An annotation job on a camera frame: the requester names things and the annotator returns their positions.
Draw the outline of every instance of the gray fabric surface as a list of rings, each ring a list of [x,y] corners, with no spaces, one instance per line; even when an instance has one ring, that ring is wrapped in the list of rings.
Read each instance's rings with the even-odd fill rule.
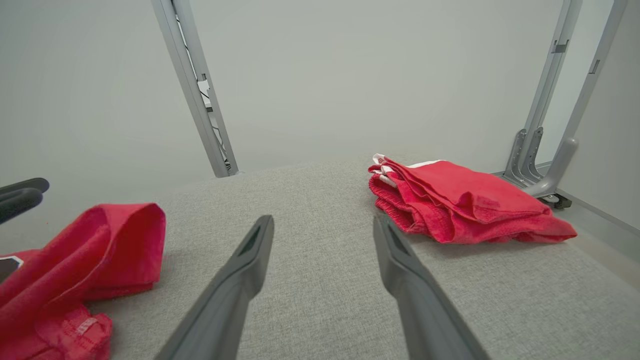
[[[157,286],[91,306],[113,319],[112,358],[155,356],[263,214],[275,219],[273,248],[238,358],[407,358],[374,249],[370,162],[243,174],[158,199],[168,225]],[[640,358],[640,294],[569,243],[412,244],[492,358]]]

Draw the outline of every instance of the gray metal bar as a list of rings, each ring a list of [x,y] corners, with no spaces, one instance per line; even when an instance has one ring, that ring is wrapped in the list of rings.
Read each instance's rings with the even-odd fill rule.
[[[604,61],[606,60],[607,54],[609,54],[609,49],[611,48],[613,38],[616,36],[618,25],[622,19],[622,13],[625,11],[626,7],[627,0],[614,0],[613,6],[611,7],[611,13],[607,19],[607,24],[604,26],[604,30],[602,31],[600,43],[598,43],[598,48],[593,56],[589,72],[584,80],[584,85],[582,86],[580,95],[578,96],[578,101],[576,101],[575,106],[573,107],[569,123],[564,130],[563,139],[575,136],[575,132],[578,129],[584,110],[587,108],[587,103],[589,102],[591,93],[593,93],[593,89],[596,86],[598,76],[600,76],[600,69],[602,69],[604,65]],[[558,147],[556,156],[558,156],[559,151],[560,148]]]
[[[218,125],[218,132],[220,133],[220,137],[222,138],[222,142],[225,144],[225,154],[227,155],[227,160],[229,161],[229,165],[231,168],[229,169],[230,175],[235,175],[238,172],[238,165],[236,162],[236,156],[234,155],[234,150],[231,148],[231,140],[229,140],[229,135],[227,133],[227,126],[225,125],[225,121],[222,118],[222,111],[220,110],[220,105],[218,104],[218,98],[216,97],[216,91],[211,86],[211,80],[209,79],[209,101],[211,101],[211,115],[216,119],[216,124]]]
[[[538,149],[540,148],[542,134],[542,127],[539,127],[534,131],[531,143],[529,144],[529,148],[527,149],[527,154],[524,157],[524,163],[522,164],[522,168],[520,169],[522,175],[527,180],[533,181],[534,183],[537,183],[543,177],[536,168],[536,155],[538,154]]]
[[[200,37],[198,36],[198,30],[195,26],[195,20],[193,18],[193,13],[191,12],[189,1],[173,0],[172,2],[175,12],[178,14],[178,18],[180,19],[180,25],[182,25],[182,34],[184,35],[184,41],[189,47],[191,62],[196,72],[196,77],[198,81],[205,81],[208,77],[208,73],[206,71],[207,61],[204,58],[202,47],[196,46],[196,44],[200,44]]]
[[[216,177],[227,177],[229,172],[220,150],[218,138],[211,127],[207,109],[202,101],[198,83],[193,76],[187,49],[182,43],[182,35],[175,19],[175,10],[171,0],[151,0],[152,6],[162,31],[169,56],[176,75],[187,100],[191,116],[198,129],[198,134]]]

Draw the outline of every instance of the red towel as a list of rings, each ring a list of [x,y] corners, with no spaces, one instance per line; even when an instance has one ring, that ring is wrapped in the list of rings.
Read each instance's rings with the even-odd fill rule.
[[[0,359],[103,360],[111,320],[85,300],[151,289],[159,278],[165,219],[155,204],[85,211],[0,284]]]
[[[408,233],[442,243],[558,242],[577,234],[550,208],[496,176],[448,161],[410,167],[388,158],[369,168],[376,206]]]

